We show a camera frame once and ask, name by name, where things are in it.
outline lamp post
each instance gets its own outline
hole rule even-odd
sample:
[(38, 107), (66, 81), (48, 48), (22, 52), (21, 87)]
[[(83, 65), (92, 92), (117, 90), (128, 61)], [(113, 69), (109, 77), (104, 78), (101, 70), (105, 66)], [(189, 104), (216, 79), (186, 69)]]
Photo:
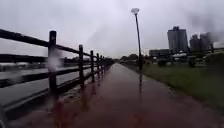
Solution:
[(139, 49), (139, 70), (142, 70), (142, 55), (141, 55), (141, 46), (140, 46), (140, 35), (139, 35), (139, 27), (138, 27), (138, 12), (139, 8), (132, 8), (131, 12), (135, 15), (136, 26), (137, 26), (137, 34), (138, 34), (138, 49)]

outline overcast sky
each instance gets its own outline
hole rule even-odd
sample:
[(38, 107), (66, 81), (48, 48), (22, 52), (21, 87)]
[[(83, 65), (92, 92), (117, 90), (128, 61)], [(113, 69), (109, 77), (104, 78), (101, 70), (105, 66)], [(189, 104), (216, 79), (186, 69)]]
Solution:
[[(224, 29), (222, 0), (0, 0), (0, 28), (105, 56), (138, 53), (134, 15), (140, 8), (139, 27), (144, 53), (168, 48), (167, 31), (179, 25), (192, 34)], [(46, 55), (46, 49), (0, 40), (0, 53)]]

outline water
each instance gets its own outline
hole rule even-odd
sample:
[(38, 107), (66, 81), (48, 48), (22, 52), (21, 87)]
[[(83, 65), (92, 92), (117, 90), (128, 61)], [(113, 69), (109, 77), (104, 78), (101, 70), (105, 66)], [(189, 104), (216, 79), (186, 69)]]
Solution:
[[(28, 75), (28, 74), (38, 74), (47, 72), (47, 69), (34, 69), (34, 70), (21, 70), (19, 71), (19, 75)], [(84, 70), (84, 74), (90, 72), (90, 69)], [(9, 73), (0, 72), (0, 79), (4, 79), (8, 77)], [(74, 78), (79, 77), (79, 72), (68, 73), (65, 75), (57, 76), (57, 84), (61, 84), (68, 80), (72, 80)], [(49, 88), (48, 78), (42, 80), (36, 80), (31, 82), (26, 82), (22, 84), (16, 84), (6, 88), (0, 88), (0, 104), (6, 105), (20, 98), (29, 96), (33, 93), (42, 91), (44, 89)]]

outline wet pavement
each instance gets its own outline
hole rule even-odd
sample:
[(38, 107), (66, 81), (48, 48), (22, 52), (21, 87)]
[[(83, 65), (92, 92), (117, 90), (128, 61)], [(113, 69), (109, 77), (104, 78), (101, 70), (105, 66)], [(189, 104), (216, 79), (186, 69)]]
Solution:
[(71, 90), (11, 124), (18, 128), (220, 128), (222, 117), (190, 96), (114, 64), (85, 91)]

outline grass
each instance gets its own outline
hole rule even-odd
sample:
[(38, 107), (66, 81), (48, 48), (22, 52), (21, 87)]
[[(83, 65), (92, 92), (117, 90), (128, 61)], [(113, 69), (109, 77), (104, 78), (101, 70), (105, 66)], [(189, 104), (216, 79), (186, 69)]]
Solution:
[[(137, 71), (135, 66), (128, 67)], [(144, 66), (143, 74), (185, 92), (211, 107), (224, 110), (224, 80), (205, 67), (150, 65)]]

